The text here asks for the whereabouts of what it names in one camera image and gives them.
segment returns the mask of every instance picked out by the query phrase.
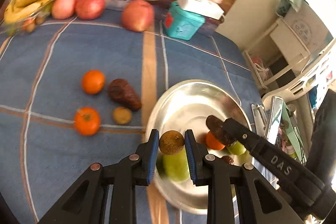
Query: red apple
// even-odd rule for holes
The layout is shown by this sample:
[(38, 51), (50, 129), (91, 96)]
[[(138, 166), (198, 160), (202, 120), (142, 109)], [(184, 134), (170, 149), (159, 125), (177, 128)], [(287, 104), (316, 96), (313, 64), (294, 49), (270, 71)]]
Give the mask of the red apple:
[(80, 19), (100, 17), (105, 9), (105, 0), (77, 0), (76, 14)]
[(54, 19), (66, 19), (75, 12), (76, 0), (55, 0), (51, 8), (51, 15)]
[(126, 5), (122, 15), (122, 25), (134, 32), (143, 32), (154, 21), (154, 8), (144, 0), (132, 0)]

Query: kiwi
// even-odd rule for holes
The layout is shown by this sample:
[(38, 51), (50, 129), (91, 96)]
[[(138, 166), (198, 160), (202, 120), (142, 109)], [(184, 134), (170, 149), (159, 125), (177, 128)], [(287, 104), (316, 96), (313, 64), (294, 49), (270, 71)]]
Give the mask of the kiwi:
[(161, 136), (159, 148), (165, 155), (176, 155), (184, 148), (184, 138), (178, 131), (169, 130)]
[(112, 118), (117, 124), (128, 124), (132, 119), (132, 112), (120, 106), (112, 111)]

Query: stainless steel bowl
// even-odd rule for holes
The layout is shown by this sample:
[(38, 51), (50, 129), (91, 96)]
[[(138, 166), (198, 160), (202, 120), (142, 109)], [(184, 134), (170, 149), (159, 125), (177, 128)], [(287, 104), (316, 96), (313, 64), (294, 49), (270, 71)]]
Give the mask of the stainless steel bowl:
[[(151, 130), (157, 129), (160, 136), (168, 130), (177, 130), (184, 135), (192, 129), (198, 142), (204, 142), (209, 131), (205, 124), (207, 116), (215, 115), (223, 121), (234, 118), (251, 130), (248, 118), (242, 108), (224, 90), (203, 80), (186, 80), (172, 86), (157, 101), (148, 120), (145, 141)], [(226, 149), (208, 149), (210, 154), (222, 157)], [(235, 165), (251, 163), (253, 158), (248, 152), (235, 156)], [(206, 214), (208, 207), (208, 187), (196, 187), (189, 178), (184, 182), (172, 182), (162, 172), (155, 170), (154, 183), (162, 196), (174, 207), (192, 214)]]

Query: bed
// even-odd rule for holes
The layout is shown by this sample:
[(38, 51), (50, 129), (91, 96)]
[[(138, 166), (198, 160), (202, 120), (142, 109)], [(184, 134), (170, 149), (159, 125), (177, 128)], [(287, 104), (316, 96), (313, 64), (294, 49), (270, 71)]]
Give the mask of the bed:
[[(29, 35), (0, 33), (0, 192), (21, 224), (38, 222), (91, 163), (110, 165), (133, 153), (155, 102), (180, 81), (203, 79), (223, 88), (253, 127), (251, 104), (261, 98), (232, 41), (218, 33), (172, 39), (160, 21), (146, 32), (129, 32), (119, 19), (120, 12), (105, 10), (94, 21), (49, 19)], [(107, 83), (126, 79), (141, 96), (142, 110), (129, 125), (113, 123), (117, 104), (106, 87), (94, 96), (81, 90), (82, 75), (92, 69), (101, 70)], [(84, 106), (101, 115), (101, 130), (92, 137), (73, 129), (73, 116)], [(176, 210), (154, 186), (139, 186), (136, 195), (139, 224), (175, 223)], [(183, 213), (182, 222), (205, 223), (206, 216)]]

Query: brown fig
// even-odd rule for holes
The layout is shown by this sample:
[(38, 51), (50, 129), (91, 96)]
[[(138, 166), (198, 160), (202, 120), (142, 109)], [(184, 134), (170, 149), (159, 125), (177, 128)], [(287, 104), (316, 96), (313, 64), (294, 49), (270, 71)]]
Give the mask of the brown fig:
[(108, 87), (111, 100), (122, 104), (132, 111), (141, 108), (141, 100), (134, 88), (125, 79), (115, 79)]
[(205, 123), (215, 138), (225, 146), (230, 147), (236, 143), (237, 140), (223, 128), (222, 120), (214, 115), (210, 115), (207, 117)]

